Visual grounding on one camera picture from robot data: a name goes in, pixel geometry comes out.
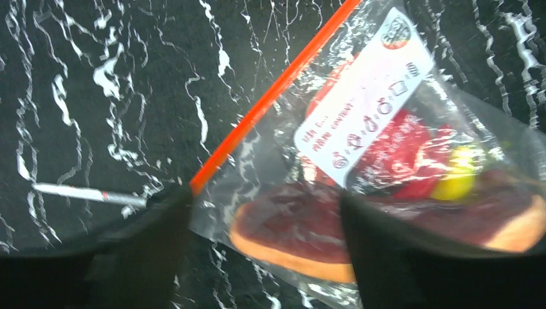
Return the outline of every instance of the orange zipper seal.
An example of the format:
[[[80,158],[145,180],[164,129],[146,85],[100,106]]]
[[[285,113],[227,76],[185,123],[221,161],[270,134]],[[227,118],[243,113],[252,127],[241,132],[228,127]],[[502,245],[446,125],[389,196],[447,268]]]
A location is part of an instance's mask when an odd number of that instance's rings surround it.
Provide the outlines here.
[[[269,87],[265,94],[250,109],[241,122],[222,141],[203,167],[193,176],[189,185],[197,195],[207,185],[216,171],[224,164],[227,157],[239,146],[250,130],[260,121],[275,100],[295,81],[299,74],[309,65],[319,50],[330,40],[356,6],[362,0],[346,0],[333,14],[330,20],[318,31],[315,37],[303,48],[291,65]]]

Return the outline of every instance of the marker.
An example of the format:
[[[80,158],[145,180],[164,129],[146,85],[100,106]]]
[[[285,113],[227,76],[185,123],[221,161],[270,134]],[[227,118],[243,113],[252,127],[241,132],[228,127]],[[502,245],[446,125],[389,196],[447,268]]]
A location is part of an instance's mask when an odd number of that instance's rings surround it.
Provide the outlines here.
[[[55,185],[50,183],[35,183],[32,187],[43,193],[65,196],[67,198],[79,198],[89,201],[103,201],[105,203],[146,207],[147,199],[130,194],[100,191],[90,188],[76,188],[68,185]]]

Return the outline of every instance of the sticker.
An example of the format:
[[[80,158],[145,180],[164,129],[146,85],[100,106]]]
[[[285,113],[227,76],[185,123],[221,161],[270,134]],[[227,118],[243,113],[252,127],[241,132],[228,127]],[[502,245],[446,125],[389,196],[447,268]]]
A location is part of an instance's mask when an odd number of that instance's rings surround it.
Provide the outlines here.
[[[294,134],[298,150],[341,187],[433,67],[413,23],[393,8]]]

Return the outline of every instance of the black marble surface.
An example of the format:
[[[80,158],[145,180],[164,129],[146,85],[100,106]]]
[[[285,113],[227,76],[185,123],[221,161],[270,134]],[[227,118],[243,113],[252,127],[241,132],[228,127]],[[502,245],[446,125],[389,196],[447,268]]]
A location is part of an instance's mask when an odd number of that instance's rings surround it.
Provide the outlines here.
[[[546,3],[409,0],[446,79],[544,130]],[[153,194],[187,182],[338,0],[0,4],[0,247],[54,247],[121,218],[33,182]],[[198,236],[173,308],[326,308]]]

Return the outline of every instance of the plastic bag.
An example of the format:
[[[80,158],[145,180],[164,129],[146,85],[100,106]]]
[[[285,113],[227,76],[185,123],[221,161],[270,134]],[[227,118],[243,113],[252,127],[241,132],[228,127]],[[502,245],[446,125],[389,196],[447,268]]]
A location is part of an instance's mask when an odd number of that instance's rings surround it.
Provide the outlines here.
[[[541,138],[444,84],[401,1],[347,0],[196,175],[191,228],[358,308],[340,190],[459,241],[526,250],[546,227]],[[496,237],[529,209],[527,239],[521,222]]]

